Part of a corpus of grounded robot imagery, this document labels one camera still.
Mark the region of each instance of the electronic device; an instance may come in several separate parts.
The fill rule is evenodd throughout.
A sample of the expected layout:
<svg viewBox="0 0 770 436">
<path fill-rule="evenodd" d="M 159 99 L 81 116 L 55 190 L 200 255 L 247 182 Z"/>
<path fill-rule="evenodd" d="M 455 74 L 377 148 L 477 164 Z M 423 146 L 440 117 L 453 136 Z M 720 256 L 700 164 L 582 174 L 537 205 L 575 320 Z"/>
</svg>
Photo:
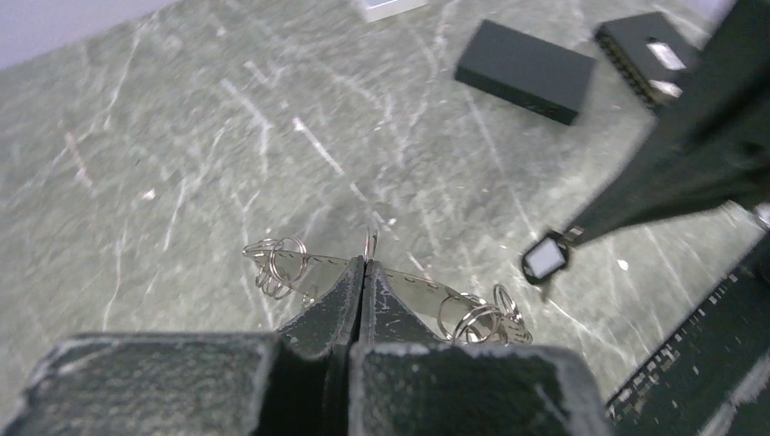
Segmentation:
<svg viewBox="0 0 770 436">
<path fill-rule="evenodd" d="M 594 38 L 647 107 L 656 110 L 682 94 L 677 84 L 698 51 L 660 12 L 601 23 Z"/>
<path fill-rule="evenodd" d="M 455 80 L 570 125 L 596 61 L 484 20 L 460 57 Z"/>
</svg>

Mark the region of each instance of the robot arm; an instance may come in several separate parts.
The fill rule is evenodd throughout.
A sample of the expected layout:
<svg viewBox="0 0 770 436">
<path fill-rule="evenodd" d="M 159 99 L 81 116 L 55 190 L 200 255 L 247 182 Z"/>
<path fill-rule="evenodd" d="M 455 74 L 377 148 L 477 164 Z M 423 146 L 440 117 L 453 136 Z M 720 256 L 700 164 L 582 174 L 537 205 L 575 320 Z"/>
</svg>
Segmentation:
<svg viewBox="0 0 770 436">
<path fill-rule="evenodd" d="M 566 226 L 522 256 L 530 283 L 568 266 L 569 249 L 623 227 L 770 201 L 770 2 L 739 1 L 684 92 L 625 169 Z"/>
</svg>

